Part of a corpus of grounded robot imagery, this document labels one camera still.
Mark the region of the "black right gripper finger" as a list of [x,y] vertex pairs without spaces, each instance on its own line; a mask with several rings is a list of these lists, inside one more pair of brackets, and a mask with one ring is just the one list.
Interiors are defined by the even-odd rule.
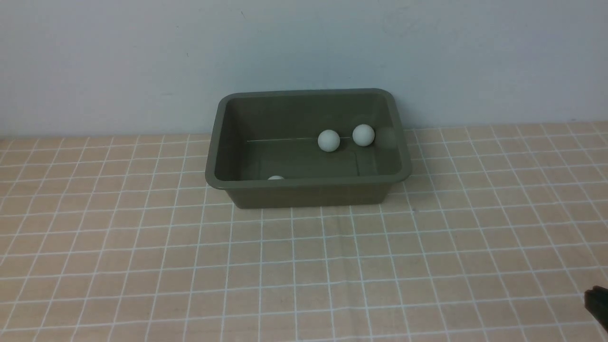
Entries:
[[593,286],[586,290],[584,306],[603,329],[608,332],[608,290],[602,286]]

